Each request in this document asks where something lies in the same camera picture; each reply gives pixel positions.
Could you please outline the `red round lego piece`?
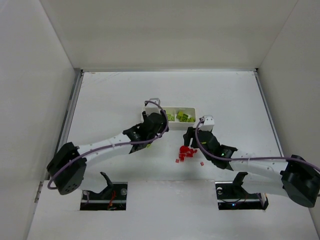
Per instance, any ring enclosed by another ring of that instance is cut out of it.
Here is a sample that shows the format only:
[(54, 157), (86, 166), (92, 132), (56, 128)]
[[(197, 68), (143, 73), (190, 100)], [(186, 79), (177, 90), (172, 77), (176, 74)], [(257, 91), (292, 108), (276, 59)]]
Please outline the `red round lego piece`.
[(190, 153), (190, 148), (188, 146), (183, 145), (179, 148), (179, 153), (180, 154), (188, 154), (188, 153)]

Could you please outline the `small red lego pile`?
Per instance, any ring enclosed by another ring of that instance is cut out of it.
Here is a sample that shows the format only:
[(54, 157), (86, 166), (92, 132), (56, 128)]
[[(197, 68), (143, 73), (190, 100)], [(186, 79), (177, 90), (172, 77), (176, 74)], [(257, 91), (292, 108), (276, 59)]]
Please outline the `small red lego pile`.
[(194, 156), (194, 149), (190, 148), (190, 153), (179, 153), (178, 154), (178, 159), (180, 162), (183, 162), (186, 158), (192, 158)]

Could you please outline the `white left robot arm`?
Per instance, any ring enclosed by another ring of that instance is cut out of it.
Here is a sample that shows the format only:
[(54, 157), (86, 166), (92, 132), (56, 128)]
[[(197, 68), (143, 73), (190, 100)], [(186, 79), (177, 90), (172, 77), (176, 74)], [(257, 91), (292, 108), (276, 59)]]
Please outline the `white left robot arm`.
[(48, 189), (67, 195), (81, 189), (95, 193), (105, 187), (100, 180), (86, 172), (90, 167), (117, 156), (130, 155), (147, 148), (169, 130), (166, 113), (151, 113), (143, 122), (100, 142), (76, 146), (67, 142), (53, 156), (46, 169), (50, 180)]

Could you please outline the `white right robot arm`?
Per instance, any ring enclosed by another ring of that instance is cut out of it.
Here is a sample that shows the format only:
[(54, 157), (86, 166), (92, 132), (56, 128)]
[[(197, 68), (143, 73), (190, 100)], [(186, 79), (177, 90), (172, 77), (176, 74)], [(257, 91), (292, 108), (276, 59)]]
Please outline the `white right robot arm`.
[(232, 182), (236, 190), (288, 197), (306, 208), (316, 204), (320, 169), (298, 155), (232, 158), (237, 148), (220, 144), (212, 132), (194, 127), (187, 129), (183, 140), (184, 146), (199, 149), (217, 168), (236, 172)]

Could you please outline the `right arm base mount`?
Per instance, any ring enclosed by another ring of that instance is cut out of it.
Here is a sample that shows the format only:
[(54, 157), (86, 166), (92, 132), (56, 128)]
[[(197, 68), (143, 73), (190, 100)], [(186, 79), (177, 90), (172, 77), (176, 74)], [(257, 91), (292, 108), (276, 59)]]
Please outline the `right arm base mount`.
[(220, 211), (263, 210), (269, 206), (268, 197), (262, 193), (248, 193), (244, 188), (247, 172), (239, 172), (233, 181), (216, 181), (217, 206)]

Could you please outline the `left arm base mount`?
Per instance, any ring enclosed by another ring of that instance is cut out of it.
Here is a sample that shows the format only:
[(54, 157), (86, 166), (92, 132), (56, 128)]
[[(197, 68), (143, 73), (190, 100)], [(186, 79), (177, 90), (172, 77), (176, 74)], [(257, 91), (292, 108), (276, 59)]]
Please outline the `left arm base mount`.
[(100, 192), (83, 190), (80, 202), (81, 211), (125, 211), (127, 208), (128, 183), (112, 182), (105, 172), (104, 188)]

